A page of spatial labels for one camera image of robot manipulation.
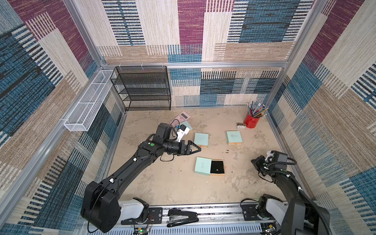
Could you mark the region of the mint drawer jewelry box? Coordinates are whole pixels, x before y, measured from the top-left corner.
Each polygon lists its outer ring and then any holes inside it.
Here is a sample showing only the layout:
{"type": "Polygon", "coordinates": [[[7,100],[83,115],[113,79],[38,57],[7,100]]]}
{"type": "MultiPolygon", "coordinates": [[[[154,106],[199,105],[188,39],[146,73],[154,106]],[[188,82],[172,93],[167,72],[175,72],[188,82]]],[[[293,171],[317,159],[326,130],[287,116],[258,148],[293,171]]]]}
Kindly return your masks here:
{"type": "Polygon", "coordinates": [[[206,176],[225,175],[224,160],[197,157],[194,173],[206,176]]]}

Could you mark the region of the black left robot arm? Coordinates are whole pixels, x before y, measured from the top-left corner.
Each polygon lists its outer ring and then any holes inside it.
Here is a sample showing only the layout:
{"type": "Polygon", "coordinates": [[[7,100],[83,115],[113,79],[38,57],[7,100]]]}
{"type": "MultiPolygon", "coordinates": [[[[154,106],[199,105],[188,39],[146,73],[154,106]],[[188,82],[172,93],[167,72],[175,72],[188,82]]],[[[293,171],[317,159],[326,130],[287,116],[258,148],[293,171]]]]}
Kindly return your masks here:
{"type": "Polygon", "coordinates": [[[117,171],[99,183],[92,181],[84,191],[81,216],[106,233],[118,221],[138,219],[145,215],[147,204],[139,198],[124,204],[118,202],[125,189],[164,153],[185,156],[201,151],[201,147],[192,141],[172,139],[172,132],[176,132],[172,125],[160,123],[156,133],[141,142],[135,154],[117,171]]]}

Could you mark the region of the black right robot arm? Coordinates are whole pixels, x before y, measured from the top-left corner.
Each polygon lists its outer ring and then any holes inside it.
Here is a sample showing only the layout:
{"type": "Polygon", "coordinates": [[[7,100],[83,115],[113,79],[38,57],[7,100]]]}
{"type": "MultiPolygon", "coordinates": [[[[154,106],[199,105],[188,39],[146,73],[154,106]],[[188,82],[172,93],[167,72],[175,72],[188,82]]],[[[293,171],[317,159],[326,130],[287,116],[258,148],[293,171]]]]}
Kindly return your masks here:
{"type": "Polygon", "coordinates": [[[317,205],[303,190],[295,175],[287,170],[297,161],[279,151],[269,151],[267,156],[251,160],[260,178],[270,176],[283,193],[287,205],[269,194],[263,194],[256,206],[260,219],[274,218],[280,226],[281,235],[332,235],[330,213],[317,205]]]}

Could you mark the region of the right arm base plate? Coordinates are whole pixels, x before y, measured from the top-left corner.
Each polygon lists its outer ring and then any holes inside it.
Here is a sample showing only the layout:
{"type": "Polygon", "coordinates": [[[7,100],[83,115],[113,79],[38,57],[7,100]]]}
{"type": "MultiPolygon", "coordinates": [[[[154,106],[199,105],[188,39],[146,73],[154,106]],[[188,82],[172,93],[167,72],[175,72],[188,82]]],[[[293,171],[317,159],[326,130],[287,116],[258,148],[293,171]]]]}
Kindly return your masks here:
{"type": "Polygon", "coordinates": [[[240,205],[243,217],[245,221],[251,220],[283,220],[287,208],[286,206],[281,206],[279,204],[271,204],[267,206],[266,204],[241,204],[240,205]]]}

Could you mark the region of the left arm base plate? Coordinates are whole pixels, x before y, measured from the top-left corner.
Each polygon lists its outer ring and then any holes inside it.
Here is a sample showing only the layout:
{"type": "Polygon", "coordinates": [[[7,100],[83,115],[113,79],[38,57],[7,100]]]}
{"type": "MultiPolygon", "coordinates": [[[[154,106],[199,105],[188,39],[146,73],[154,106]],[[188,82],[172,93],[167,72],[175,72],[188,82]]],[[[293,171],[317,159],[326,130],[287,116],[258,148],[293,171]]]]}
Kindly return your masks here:
{"type": "Polygon", "coordinates": [[[151,225],[151,224],[161,224],[163,217],[163,208],[154,207],[145,209],[139,218],[128,219],[120,222],[121,225],[151,225]]]}

